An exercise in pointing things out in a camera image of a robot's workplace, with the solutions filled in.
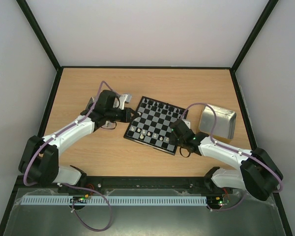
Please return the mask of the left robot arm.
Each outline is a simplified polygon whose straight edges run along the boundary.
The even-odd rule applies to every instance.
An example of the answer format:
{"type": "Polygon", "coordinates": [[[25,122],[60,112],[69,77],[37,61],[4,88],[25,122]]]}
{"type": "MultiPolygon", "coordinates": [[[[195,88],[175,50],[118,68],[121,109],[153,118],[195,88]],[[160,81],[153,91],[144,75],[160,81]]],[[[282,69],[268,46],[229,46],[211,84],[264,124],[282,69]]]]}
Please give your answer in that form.
{"type": "Polygon", "coordinates": [[[108,123],[130,123],[137,118],[139,114],[125,106],[131,98],[127,93],[118,95],[114,91],[103,90],[97,97],[92,97],[80,115],[62,129],[44,137],[30,137],[18,167],[23,173],[24,185],[77,185],[84,172],[74,166],[60,166],[60,156],[78,140],[108,123]]]}

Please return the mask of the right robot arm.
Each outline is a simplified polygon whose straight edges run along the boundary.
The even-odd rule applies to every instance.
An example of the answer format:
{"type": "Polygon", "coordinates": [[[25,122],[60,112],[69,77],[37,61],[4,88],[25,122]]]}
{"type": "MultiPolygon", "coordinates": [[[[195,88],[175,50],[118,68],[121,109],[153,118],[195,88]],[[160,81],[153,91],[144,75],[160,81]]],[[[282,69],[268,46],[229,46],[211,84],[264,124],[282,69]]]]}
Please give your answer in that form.
{"type": "Polygon", "coordinates": [[[264,149],[241,149],[220,142],[206,133],[194,133],[190,122],[184,119],[173,122],[170,128],[171,143],[189,153],[214,158],[233,168],[215,170],[205,179],[207,191],[214,193],[223,187],[242,189],[254,198],[265,201],[273,192],[282,190],[283,175],[264,149]]]}

